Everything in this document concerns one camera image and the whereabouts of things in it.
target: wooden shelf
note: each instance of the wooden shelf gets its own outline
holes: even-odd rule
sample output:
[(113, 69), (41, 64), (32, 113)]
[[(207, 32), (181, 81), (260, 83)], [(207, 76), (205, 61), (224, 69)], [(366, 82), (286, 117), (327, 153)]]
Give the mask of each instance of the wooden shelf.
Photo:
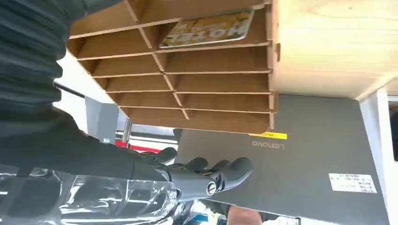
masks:
[(117, 104), (133, 108), (180, 108), (171, 92), (122, 93)]
[(269, 94), (267, 74), (175, 75), (181, 94)]
[(146, 6), (139, 17), (145, 26), (178, 22), (180, 18), (197, 18), (237, 9), (264, 7), (264, 0), (140, 0)]
[(267, 95), (185, 94), (183, 108), (238, 113), (270, 113)]
[(151, 55), (102, 59), (92, 76), (95, 78), (134, 75), (157, 75), (159, 72)]
[(98, 83), (106, 79), (105, 91), (108, 93), (170, 91), (162, 75), (114, 77), (96, 79)]
[(121, 108), (135, 124), (260, 134), (268, 130), (269, 114), (190, 111), (186, 120), (181, 110)]
[[(181, 19), (255, 10), (245, 38), (160, 49)], [(274, 0), (123, 0), (77, 21), (69, 51), (136, 124), (237, 133), (274, 127)]]
[(132, 20), (125, 3), (121, 2), (76, 21), (72, 25), (70, 38), (82, 38), (134, 28), (138, 28), (138, 24)]
[(167, 74), (268, 73), (267, 47), (230, 48), (169, 54)]
[(158, 53), (213, 50), (225, 48), (246, 48), (255, 46), (267, 46), (271, 42), (267, 40), (267, 30), (265, 26), (265, 9), (256, 10), (249, 31), (244, 39), (229, 42), (220, 42), (205, 45), (193, 45), (177, 48), (160, 48)]
[(145, 45), (138, 30), (126, 30), (82, 39), (84, 39), (84, 44), (76, 54), (78, 60), (150, 55), (152, 53)]

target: white label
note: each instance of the white label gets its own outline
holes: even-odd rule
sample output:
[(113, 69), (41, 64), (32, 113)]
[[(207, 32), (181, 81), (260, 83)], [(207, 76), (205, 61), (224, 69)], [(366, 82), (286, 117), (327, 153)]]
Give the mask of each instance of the white label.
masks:
[(329, 179), (334, 191), (377, 193), (370, 175), (329, 173)]

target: gray laptop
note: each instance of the gray laptop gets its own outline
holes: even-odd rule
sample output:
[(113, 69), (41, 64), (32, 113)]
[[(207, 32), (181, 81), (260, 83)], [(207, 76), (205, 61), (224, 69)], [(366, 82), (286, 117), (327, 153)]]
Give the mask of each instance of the gray laptop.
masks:
[(176, 161), (253, 161), (251, 177), (214, 201), (337, 224), (388, 224), (359, 103), (289, 95), (279, 101), (274, 132), (286, 140), (184, 130)]

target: red object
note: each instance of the red object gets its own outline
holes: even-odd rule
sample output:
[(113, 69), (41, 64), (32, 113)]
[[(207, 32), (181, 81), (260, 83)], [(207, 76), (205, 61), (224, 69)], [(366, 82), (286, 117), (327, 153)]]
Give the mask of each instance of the red object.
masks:
[[(119, 140), (116, 140), (116, 141), (115, 141), (115, 144), (116, 144), (116, 146), (124, 147), (124, 148), (126, 148), (126, 145), (127, 145), (126, 143), (124, 143), (124, 142), (122, 142), (122, 141), (119, 141)], [(141, 146), (136, 146), (136, 145), (130, 145), (130, 150), (135, 150), (135, 151), (150, 151), (150, 152), (153, 152), (153, 153), (159, 153), (159, 152), (160, 152), (159, 149), (152, 149), (152, 148), (141, 147)]]

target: wooden shelf compartment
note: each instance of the wooden shelf compartment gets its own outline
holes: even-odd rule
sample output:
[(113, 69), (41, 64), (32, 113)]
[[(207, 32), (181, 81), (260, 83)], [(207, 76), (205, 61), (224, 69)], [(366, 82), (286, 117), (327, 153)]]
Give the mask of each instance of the wooden shelf compartment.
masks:
[(167, 92), (140, 92), (120, 93), (117, 101), (120, 107), (130, 108), (158, 108), (158, 109), (179, 109), (173, 93)]
[(241, 40), (203, 44), (203, 45), (193, 45), (185, 47), (159, 48), (157, 52), (171, 53), (171, 52), (199, 51), (199, 50), (212, 50), (212, 49), (225, 49), (225, 48), (267, 46), (271, 43), (271, 41), (267, 39), (268, 31), (266, 30), (265, 19), (266, 19), (265, 9), (263, 8), (256, 10), (247, 35), (245, 38)]
[(271, 113), (268, 95), (183, 94), (182, 108), (238, 113)]
[(71, 39), (68, 42), (68, 48), (77, 60), (108, 59), (152, 53), (139, 30)]
[(177, 109), (124, 108), (135, 124), (199, 130), (260, 134), (268, 130), (270, 114), (189, 111), (190, 119)]
[(71, 27), (70, 38), (82, 38), (138, 27), (125, 2), (121, 2), (76, 21)]
[(71, 28), (70, 38), (175, 23), (181, 18), (190, 19), (263, 7), (264, 0), (125, 0), (75, 22)]
[(159, 68), (151, 55), (112, 59), (83, 60), (80, 64), (93, 78), (159, 75)]
[(269, 73), (267, 46), (167, 54), (167, 74)]
[(171, 91), (162, 75), (95, 78), (108, 93)]
[(268, 74), (167, 75), (178, 94), (270, 94)]
[(178, 22), (240, 9), (260, 9), (269, 0), (130, 0), (138, 21), (145, 26)]

